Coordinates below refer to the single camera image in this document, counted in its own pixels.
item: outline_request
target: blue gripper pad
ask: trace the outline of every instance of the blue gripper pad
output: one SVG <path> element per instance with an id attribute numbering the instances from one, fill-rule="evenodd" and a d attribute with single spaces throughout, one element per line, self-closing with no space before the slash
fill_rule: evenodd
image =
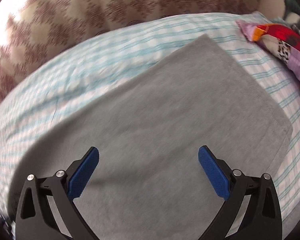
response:
<path id="1" fill-rule="evenodd" d="M 93 148 L 68 182 L 67 195 L 70 201 L 80 197 L 98 163 L 99 151 L 97 148 Z"/>
<path id="2" fill-rule="evenodd" d="M 215 162 L 215 160 L 205 147 L 200 147 L 198 158 L 215 192 L 219 197 L 227 200 L 230 196 L 229 181 L 222 170 L 219 168 L 218 164 Z"/>

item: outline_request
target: striped bed sheet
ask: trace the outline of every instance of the striped bed sheet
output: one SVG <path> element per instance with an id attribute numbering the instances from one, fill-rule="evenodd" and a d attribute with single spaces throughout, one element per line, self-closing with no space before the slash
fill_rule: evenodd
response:
<path id="1" fill-rule="evenodd" d="M 176 49 L 208 34 L 280 105 L 293 125 L 274 183 L 282 219 L 300 200 L 300 91 L 293 74 L 247 42 L 235 21 L 269 22 L 262 14 L 189 14 L 91 38 L 43 65 L 0 104 L 0 215 L 7 217 L 13 174 L 26 151 L 73 112 L 145 71 Z"/>

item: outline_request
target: blue and white checkered sheet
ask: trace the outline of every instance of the blue and white checkered sheet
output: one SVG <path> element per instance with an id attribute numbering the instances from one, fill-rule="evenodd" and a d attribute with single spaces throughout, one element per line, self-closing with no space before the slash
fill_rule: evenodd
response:
<path id="1" fill-rule="evenodd" d="M 0 104 L 0 214 L 7 215 L 7 196 L 16 167 L 43 134 L 206 33 L 257 80 L 293 125 L 287 155 L 274 179 L 284 219 L 300 200 L 299 85 L 281 62 L 247 42 L 237 19 L 269 22 L 258 12 L 168 17 L 89 39 L 32 73 Z"/>

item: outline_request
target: mattress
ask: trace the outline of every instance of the mattress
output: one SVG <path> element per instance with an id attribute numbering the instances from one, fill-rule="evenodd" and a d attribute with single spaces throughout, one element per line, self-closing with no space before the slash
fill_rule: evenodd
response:
<path id="1" fill-rule="evenodd" d="M 269 22 L 258 12 L 168 17 L 91 38 L 26 78 L 0 104 L 0 215 L 13 217 L 18 186 L 23 184 L 14 181 L 15 172 L 41 136 L 95 98 L 207 34 L 256 79 L 292 123 L 289 150 L 274 176 L 285 219 L 300 201 L 299 85 L 280 61 L 247 42 L 235 23 L 238 19 Z"/>

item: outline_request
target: diamond pattern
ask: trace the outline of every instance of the diamond pattern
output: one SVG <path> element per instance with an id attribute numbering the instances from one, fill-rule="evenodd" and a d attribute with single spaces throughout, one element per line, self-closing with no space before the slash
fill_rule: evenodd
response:
<path id="1" fill-rule="evenodd" d="M 257 4 L 258 0 L 27 0 L 6 14 L 8 42 L 0 43 L 0 102 L 42 64 L 95 35 L 174 14 L 250 13 Z"/>

